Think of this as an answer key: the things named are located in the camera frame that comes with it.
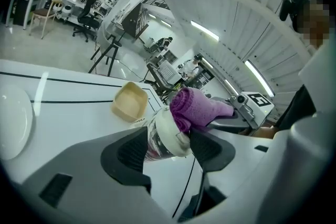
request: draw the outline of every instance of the beige plastic tray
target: beige plastic tray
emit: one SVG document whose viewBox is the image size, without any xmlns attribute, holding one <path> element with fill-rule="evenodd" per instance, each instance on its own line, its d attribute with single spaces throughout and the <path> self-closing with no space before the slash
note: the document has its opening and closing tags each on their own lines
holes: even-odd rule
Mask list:
<svg viewBox="0 0 336 224">
<path fill-rule="evenodd" d="M 112 112 L 128 122 L 143 117 L 147 107 L 148 96 L 134 82 L 127 82 L 115 95 L 111 104 Z"/>
</svg>

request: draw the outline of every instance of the gray floor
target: gray floor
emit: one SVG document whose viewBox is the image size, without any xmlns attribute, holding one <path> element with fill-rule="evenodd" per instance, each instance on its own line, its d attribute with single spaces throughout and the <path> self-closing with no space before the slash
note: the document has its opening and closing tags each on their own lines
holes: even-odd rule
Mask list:
<svg viewBox="0 0 336 224">
<path fill-rule="evenodd" d="M 95 42 L 85 42 L 82 34 L 72 36 L 73 25 L 63 24 L 55 20 L 54 29 L 47 24 L 47 34 L 40 39 L 42 26 L 33 28 L 31 36 L 28 29 L 22 26 L 0 24 L 0 58 L 31 63 L 40 66 L 56 67 L 79 72 L 88 72 L 94 61 L 90 60 L 95 52 Z M 111 77 L 132 81 L 140 81 L 147 71 L 144 59 L 149 54 L 143 49 L 143 43 L 134 41 L 128 35 L 121 40 L 127 54 L 113 64 Z M 105 65 L 106 57 L 97 65 L 92 73 L 106 76 L 109 65 Z"/>
</svg>

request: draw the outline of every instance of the pink cloth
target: pink cloth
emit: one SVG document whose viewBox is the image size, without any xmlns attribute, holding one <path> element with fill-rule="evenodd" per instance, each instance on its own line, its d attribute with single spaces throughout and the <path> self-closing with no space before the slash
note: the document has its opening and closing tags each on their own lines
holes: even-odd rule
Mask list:
<svg viewBox="0 0 336 224">
<path fill-rule="evenodd" d="M 217 116 L 232 116 L 233 107 L 220 101 L 208 99 L 195 88 L 183 88 L 169 105 L 174 121 L 181 132 L 192 125 L 206 126 Z"/>
</svg>

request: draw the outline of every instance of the black office chair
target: black office chair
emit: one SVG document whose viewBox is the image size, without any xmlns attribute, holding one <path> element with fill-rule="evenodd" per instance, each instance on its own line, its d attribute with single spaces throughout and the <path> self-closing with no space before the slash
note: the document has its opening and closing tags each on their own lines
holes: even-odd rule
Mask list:
<svg viewBox="0 0 336 224">
<path fill-rule="evenodd" d="M 85 42 L 88 42 L 88 35 L 92 36 L 92 39 L 96 37 L 96 34 L 91 32 L 91 28 L 98 29 L 100 23 L 95 20 L 98 13 L 95 15 L 86 16 L 90 13 L 91 6 L 96 2 L 96 0 L 87 0 L 83 11 L 78 15 L 77 21 L 82 24 L 82 26 L 75 26 L 72 36 L 74 37 L 77 33 L 83 33 L 86 37 Z"/>
</svg>

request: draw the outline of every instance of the white plate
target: white plate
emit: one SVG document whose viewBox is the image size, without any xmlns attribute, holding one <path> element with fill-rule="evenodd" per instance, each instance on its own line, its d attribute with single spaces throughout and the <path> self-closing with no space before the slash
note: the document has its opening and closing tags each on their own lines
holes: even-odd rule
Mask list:
<svg viewBox="0 0 336 224">
<path fill-rule="evenodd" d="M 33 121 L 29 96 L 16 86 L 0 89 L 0 157 L 12 159 L 24 148 Z"/>
</svg>

